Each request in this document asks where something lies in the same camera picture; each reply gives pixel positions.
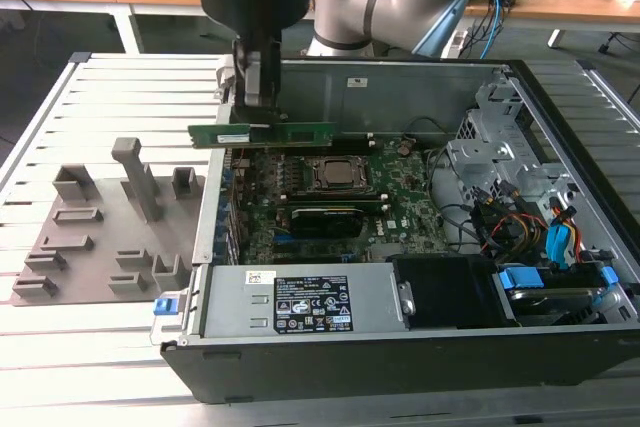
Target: electronic equipment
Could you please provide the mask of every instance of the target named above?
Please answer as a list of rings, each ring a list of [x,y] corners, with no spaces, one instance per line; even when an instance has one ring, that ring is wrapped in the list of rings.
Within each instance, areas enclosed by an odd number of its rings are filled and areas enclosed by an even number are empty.
[[[163,358],[233,403],[573,385],[639,356],[640,227],[591,207],[617,194],[577,174],[555,99],[520,62],[284,61],[290,121],[322,112],[332,145],[213,146]]]

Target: blue latch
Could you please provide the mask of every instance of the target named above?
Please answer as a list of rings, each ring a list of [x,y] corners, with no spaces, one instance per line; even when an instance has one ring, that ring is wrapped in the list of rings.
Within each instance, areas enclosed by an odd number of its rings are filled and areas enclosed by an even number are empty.
[[[607,285],[618,283],[618,274],[616,274],[616,271],[613,270],[613,267],[603,267],[602,270],[600,270],[600,273],[602,274],[602,277],[604,277],[604,280],[607,282]]]
[[[500,272],[500,282],[504,290],[540,289],[544,287],[542,278],[535,267],[507,267]]]
[[[558,264],[560,270],[569,268],[564,259],[564,253],[571,240],[571,231],[566,225],[551,225],[547,232],[546,251],[551,262]]]
[[[178,299],[161,298],[153,302],[153,315],[177,315]]]

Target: floor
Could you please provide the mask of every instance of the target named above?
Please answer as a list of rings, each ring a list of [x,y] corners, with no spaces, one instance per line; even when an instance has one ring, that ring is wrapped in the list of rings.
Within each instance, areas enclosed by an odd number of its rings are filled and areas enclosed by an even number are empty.
[[[25,30],[0,33],[0,164],[73,52],[123,51],[118,33],[106,15],[31,12],[24,17]],[[196,18],[144,16],[138,21],[147,53],[230,51],[230,32],[212,25],[213,33],[201,37]],[[640,83],[640,42],[623,39],[627,44],[624,47],[614,41],[609,53],[603,55],[597,49],[606,40],[606,34],[569,32],[561,43],[562,48],[553,50],[546,47],[550,33],[510,29],[507,24],[488,58],[589,60],[625,98]],[[312,34],[313,26],[309,22],[288,29],[283,35],[284,52],[299,53],[308,46]],[[477,57],[482,47],[477,46],[471,57]],[[392,54],[393,57],[404,55],[401,51],[392,51]],[[634,104],[640,109],[640,95]]]

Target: power supply label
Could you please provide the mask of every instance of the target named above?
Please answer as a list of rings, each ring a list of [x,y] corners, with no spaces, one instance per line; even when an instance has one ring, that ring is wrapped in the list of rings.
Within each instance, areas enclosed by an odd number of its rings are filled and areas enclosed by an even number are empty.
[[[346,276],[276,277],[273,326],[279,334],[353,330]]]

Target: metal slotted platform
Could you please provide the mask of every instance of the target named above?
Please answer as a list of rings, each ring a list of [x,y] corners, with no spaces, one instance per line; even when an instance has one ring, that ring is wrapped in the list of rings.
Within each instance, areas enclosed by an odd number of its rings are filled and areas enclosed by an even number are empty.
[[[527,62],[600,170],[640,222],[638,114],[595,70],[577,62]],[[551,156],[555,153],[542,138]]]
[[[142,160],[156,175],[176,165],[206,175],[209,152],[191,149],[186,126],[215,119],[217,58],[93,55],[68,65],[0,169],[0,300],[9,298],[56,196],[50,182],[62,163],[85,163],[94,178],[122,177],[110,149],[125,134],[141,139]],[[150,344],[152,321],[147,302],[0,305],[3,425],[64,418],[72,426],[584,426],[616,419],[622,427],[640,418],[638,362],[571,388],[207,406]]]

